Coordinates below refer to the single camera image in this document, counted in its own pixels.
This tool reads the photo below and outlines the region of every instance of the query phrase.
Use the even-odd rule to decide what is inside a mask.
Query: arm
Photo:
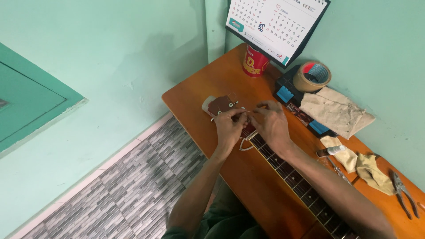
[[[254,117],[250,117],[250,120],[269,147],[297,169],[361,238],[396,238],[389,222],[372,202],[292,142],[279,102],[265,101],[257,107],[254,112],[264,115],[264,124],[259,124]]]
[[[217,125],[218,146],[177,201],[171,211],[167,229],[179,227],[188,233],[189,238],[192,237],[207,207],[220,168],[239,140],[242,128],[246,126],[245,112],[245,109],[233,109],[214,118]],[[233,122],[231,117],[241,113],[238,122]]]

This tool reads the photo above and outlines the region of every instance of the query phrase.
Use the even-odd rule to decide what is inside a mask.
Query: cloth rag
[[[357,157],[357,175],[366,181],[366,183],[379,191],[394,195],[396,193],[393,182],[376,165],[375,155],[359,154]]]
[[[375,120],[348,97],[328,87],[317,94],[305,93],[300,109],[345,139]]]
[[[325,136],[321,138],[320,141],[326,148],[342,145],[338,138],[330,136]],[[346,150],[335,154],[334,157],[344,166],[348,173],[356,171],[357,155],[351,151],[351,149],[347,148]]]

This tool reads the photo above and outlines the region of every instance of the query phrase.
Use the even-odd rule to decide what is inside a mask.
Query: red can
[[[262,76],[269,64],[269,59],[259,51],[254,50],[250,45],[247,45],[246,48],[243,66],[245,74],[250,77]]]

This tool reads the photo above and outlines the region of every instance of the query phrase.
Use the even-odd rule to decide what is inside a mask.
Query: guitar neck
[[[279,158],[259,134],[250,138],[249,141],[334,238],[359,238],[301,174],[285,160]]]

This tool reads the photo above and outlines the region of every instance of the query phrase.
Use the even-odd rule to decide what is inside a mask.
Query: desk calendar
[[[301,54],[329,0],[232,0],[226,29],[286,67]]]

